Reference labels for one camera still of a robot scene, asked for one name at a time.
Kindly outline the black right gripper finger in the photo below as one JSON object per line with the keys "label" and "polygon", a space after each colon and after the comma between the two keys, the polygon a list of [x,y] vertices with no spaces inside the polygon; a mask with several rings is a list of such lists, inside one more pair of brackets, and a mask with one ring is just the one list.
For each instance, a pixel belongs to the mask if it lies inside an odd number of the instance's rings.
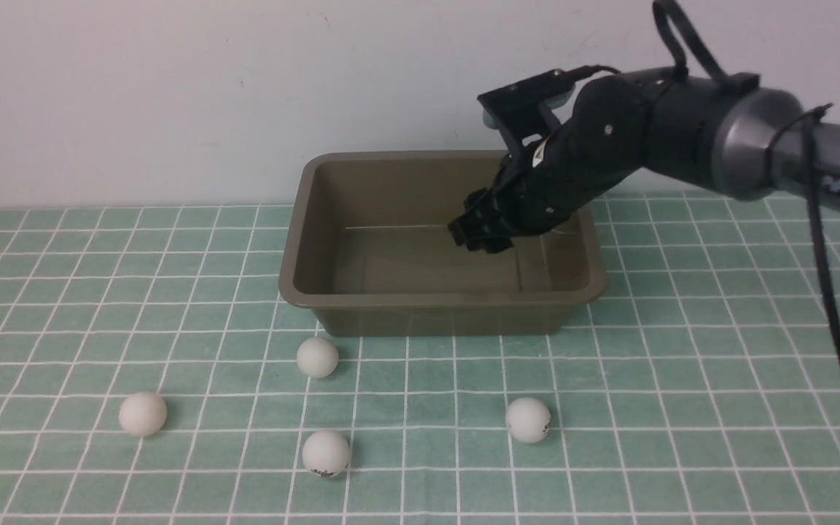
{"label": "black right gripper finger", "polygon": [[457,246],[467,249],[492,249],[490,240],[494,210],[492,192],[481,188],[464,200],[464,211],[448,224],[448,230]]}
{"label": "black right gripper finger", "polygon": [[464,215],[464,245],[470,252],[497,254],[513,248],[516,229],[500,215]]}

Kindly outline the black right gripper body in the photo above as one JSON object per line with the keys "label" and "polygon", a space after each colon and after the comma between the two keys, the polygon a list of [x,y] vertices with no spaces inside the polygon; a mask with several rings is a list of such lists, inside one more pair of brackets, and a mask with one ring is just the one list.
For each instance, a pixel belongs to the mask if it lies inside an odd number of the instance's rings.
{"label": "black right gripper body", "polygon": [[649,158],[647,134],[656,79],[649,74],[608,74],[584,85],[571,116],[537,149],[526,169],[497,196],[490,236],[546,233],[639,170]]}

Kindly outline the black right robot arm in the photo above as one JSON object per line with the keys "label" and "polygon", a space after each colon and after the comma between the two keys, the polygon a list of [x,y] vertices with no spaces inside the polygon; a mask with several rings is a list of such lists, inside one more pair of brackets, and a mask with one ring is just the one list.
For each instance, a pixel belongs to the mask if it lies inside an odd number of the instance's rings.
{"label": "black right robot arm", "polygon": [[481,94],[507,147],[490,188],[448,229],[471,252],[541,236],[640,169],[738,201],[773,192],[840,211],[840,124],[817,122],[757,74],[730,85],[673,69],[554,69]]}

